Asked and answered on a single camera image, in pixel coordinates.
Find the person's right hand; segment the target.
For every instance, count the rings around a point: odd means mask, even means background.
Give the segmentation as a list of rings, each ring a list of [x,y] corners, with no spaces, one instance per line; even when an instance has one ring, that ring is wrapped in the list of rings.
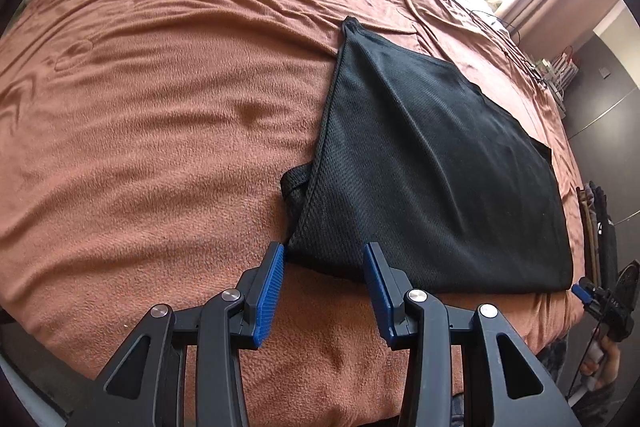
[[[589,390],[599,390],[616,381],[620,371],[620,348],[607,335],[592,340],[579,366]]]

